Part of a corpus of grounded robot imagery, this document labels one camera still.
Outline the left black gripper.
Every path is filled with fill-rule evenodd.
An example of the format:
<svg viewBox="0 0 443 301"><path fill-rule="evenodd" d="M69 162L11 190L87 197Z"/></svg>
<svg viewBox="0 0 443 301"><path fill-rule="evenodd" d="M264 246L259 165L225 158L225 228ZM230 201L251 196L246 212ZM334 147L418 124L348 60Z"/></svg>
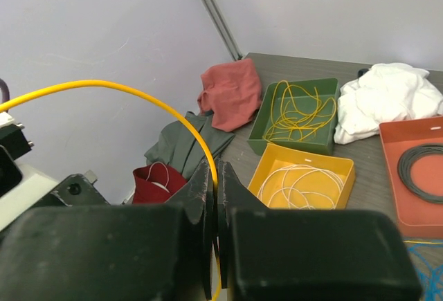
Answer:
<svg viewBox="0 0 443 301"><path fill-rule="evenodd" d="M49 206L109 204L84 174L71 174L66 177L44 197L44 203Z"/></svg>

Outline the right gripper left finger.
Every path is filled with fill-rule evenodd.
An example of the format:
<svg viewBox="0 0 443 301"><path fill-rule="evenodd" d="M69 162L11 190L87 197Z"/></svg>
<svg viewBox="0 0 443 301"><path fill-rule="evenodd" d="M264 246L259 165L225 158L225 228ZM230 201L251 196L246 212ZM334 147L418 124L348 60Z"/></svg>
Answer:
<svg viewBox="0 0 443 301"><path fill-rule="evenodd" d="M1 242L2 300L209 300L213 182L164 203L38 206Z"/></svg>

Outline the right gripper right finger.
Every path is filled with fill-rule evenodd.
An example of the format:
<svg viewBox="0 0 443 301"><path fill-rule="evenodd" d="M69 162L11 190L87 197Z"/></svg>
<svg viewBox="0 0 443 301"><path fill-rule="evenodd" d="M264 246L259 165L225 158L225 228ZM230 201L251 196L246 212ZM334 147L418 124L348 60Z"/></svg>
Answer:
<svg viewBox="0 0 443 301"><path fill-rule="evenodd" d="M373 210L270 209L218 169L221 286L229 300L418 300L399 230Z"/></svg>

